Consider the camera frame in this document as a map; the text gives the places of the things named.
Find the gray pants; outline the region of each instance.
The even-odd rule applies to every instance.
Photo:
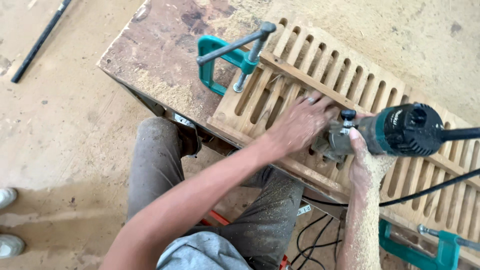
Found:
[[[128,219],[184,180],[180,158],[195,140],[189,127],[154,117],[138,127],[130,172]],[[195,226],[186,235],[210,231],[229,240],[256,269],[276,270],[288,247],[303,185],[279,170],[265,167],[245,182],[262,189],[234,222],[223,227]]]

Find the green clamp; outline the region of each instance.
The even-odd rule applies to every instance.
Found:
[[[385,220],[379,222],[380,246],[387,252],[409,262],[420,269],[428,270],[455,270],[460,254],[460,245],[457,244],[458,235],[446,231],[438,232],[437,256],[432,258],[418,250],[398,244],[390,239],[392,224]]]
[[[198,39],[198,55],[206,55],[221,47],[227,46],[228,44],[228,42],[214,36],[202,36]],[[255,67],[258,65],[258,60],[256,62],[248,61],[248,52],[244,52],[240,49],[235,49],[220,57],[239,67],[244,74],[252,74]],[[200,66],[198,76],[205,86],[213,92],[223,96],[227,89],[213,80],[214,67],[215,60]]]

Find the dusty floor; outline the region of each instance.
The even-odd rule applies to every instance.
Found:
[[[478,2],[282,1],[452,112],[480,123]],[[0,186],[17,187],[20,196],[0,212],[0,230],[21,236],[27,250],[0,261],[0,269],[97,269],[121,228],[135,129],[150,114],[95,63],[142,2],[73,0],[15,85],[10,78],[59,1],[1,0]],[[244,1],[243,14],[233,16],[261,17],[269,4]],[[205,149],[198,159],[185,160],[184,169],[192,175],[217,159]],[[239,214],[244,206],[235,203],[254,198],[238,188],[217,210]],[[301,216],[297,231],[319,214]],[[329,230],[323,243],[335,237],[336,224]],[[290,249],[289,258],[294,255]],[[331,249],[314,255],[333,268]]]

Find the wooden template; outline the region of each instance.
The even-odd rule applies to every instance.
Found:
[[[471,127],[426,95],[407,86],[390,72],[349,49],[301,14],[279,5],[266,21],[277,24],[261,56],[261,64],[249,76],[242,93],[233,91],[233,78],[208,126],[233,142],[246,146],[263,134],[277,115],[299,95],[318,90],[341,107],[380,112],[407,102],[432,106],[446,129]],[[385,176],[382,201],[396,199],[439,184],[479,167],[480,140],[447,142],[427,158],[398,158]],[[330,198],[347,203],[350,181],[348,156],[343,168],[323,162],[322,155],[308,152],[284,158],[278,166],[306,179]],[[382,218],[405,228],[418,224],[480,241],[480,178],[474,177],[427,196],[382,209]],[[462,248],[461,257],[480,267],[480,252]]]

